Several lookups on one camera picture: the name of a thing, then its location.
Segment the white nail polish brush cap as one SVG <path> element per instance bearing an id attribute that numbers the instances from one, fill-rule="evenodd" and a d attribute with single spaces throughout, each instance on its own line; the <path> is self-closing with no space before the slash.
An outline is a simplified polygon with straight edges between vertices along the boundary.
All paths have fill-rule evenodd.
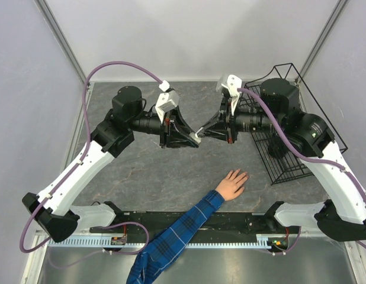
<path id="1" fill-rule="evenodd" d="M 204 129 L 204 127 L 200 127 L 196 132 L 195 132 L 195 136 L 198 137 L 200 135 L 200 133 L 202 132 L 202 130 Z"/>

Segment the blue plaid sleeved forearm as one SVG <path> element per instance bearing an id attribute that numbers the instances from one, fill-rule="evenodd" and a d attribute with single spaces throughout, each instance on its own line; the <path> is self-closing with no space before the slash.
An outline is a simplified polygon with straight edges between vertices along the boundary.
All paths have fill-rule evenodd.
<path id="1" fill-rule="evenodd" d="M 210 191 L 136 256 L 126 282 L 153 283 L 178 259 L 197 231 L 223 203 L 224 198 L 217 191 Z"/>

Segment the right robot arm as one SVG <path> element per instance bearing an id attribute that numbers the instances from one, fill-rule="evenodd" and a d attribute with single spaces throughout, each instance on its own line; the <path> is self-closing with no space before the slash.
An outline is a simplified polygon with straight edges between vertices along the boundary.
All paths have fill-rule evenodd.
<path id="1" fill-rule="evenodd" d="M 318 228 L 333 240 L 366 240 L 366 190 L 343 158 L 326 121 L 301 110 L 299 89 L 282 78 L 261 83 L 255 104 L 240 106 L 242 82 L 235 75 L 217 84 L 223 95 L 219 111 L 195 134 L 234 143 L 240 132 L 271 133 L 269 155 L 295 155 L 316 177 L 328 195 L 324 202 L 294 205 L 276 202 L 265 214 L 266 229 Z"/>

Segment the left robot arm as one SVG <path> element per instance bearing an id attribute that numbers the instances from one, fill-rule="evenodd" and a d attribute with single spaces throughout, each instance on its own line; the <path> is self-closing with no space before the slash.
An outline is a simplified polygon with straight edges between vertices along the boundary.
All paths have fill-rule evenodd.
<path id="1" fill-rule="evenodd" d="M 161 148 L 200 145 L 200 138 L 184 121 L 174 89 L 160 94 L 155 111 L 146 112 L 146 100 L 135 86 L 125 86 L 112 99 L 104 120 L 91 133 L 88 143 L 51 185 L 38 194 L 27 193 L 23 204 L 34 220 L 56 243 L 79 230 L 105 227 L 119 232 L 120 210 L 112 202 L 97 206 L 74 206 L 74 200 L 106 165 L 134 141 L 134 132 L 154 134 Z"/>

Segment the person's bare hand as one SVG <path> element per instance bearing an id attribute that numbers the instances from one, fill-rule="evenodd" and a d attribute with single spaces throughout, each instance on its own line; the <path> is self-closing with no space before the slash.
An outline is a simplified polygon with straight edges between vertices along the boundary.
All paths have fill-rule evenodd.
<path id="1" fill-rule="evenodd" d="M 248 174 L 240 169 L 231 170 L 227 176 L 218 184 L 215 191 L 218 192 L 225 201 L 237 198 L 245 190 L 245 182 Z"/>

